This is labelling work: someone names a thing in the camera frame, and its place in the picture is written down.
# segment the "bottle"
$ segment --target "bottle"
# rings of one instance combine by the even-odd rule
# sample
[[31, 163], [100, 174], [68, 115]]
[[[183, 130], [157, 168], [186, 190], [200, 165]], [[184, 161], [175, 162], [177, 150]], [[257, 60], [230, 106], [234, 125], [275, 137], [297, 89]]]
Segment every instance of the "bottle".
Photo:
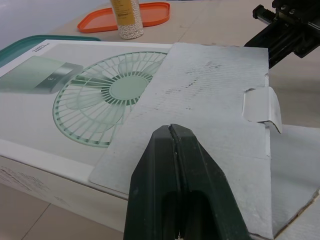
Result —
[[111, 0], [118, 32], [123, 39], [136, 39], [144, 34], [139, 0]]

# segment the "bottle label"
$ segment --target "bottle label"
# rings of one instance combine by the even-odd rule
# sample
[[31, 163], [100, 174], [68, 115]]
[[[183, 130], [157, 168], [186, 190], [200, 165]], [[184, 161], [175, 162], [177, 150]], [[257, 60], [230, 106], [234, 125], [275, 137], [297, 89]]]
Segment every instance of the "bottle label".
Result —
[[131, 0], [111, 0], [113, 10], [118, 25], [132, 25], [135, 24], [134, 10], [132, 8]]

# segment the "fan guard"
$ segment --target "fan guard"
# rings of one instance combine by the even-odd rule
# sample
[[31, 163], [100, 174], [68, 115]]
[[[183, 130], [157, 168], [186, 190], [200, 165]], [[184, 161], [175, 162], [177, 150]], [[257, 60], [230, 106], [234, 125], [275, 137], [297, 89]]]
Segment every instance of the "fan guard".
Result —
[[70, 79], [53, 104], [53, 119], [68, 138], [107, 148], [152, 80], [166, 53], [113, 56]]

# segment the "orange plastic tray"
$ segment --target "orange plastic tray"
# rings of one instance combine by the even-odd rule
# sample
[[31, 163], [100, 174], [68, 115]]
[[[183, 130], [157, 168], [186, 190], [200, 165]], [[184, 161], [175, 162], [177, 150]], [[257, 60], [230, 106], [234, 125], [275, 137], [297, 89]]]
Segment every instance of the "orange plastic tray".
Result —
[[[170, 4], [167, 2], [141, 3], [140, 13], [144, 27], [163, 24], [170, 18]], [[111, 7], [89, 13], [77, 28], [81, 33], [86, 34], [118, 29]]]

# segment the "gray cardboard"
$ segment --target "gray cardboard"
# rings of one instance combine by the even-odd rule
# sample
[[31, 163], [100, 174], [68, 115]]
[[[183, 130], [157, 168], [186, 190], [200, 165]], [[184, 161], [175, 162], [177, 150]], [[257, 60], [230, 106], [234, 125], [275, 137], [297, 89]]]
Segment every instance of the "gray cardboard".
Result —
[[245, 91], [265, 87], [267, 72], [266, 49], [174, 44], [90, 181], [128, 194], [152, 132], [180, 124], [224, 171], [249, 231], [271, 239], [269, 129], [242, 114]]

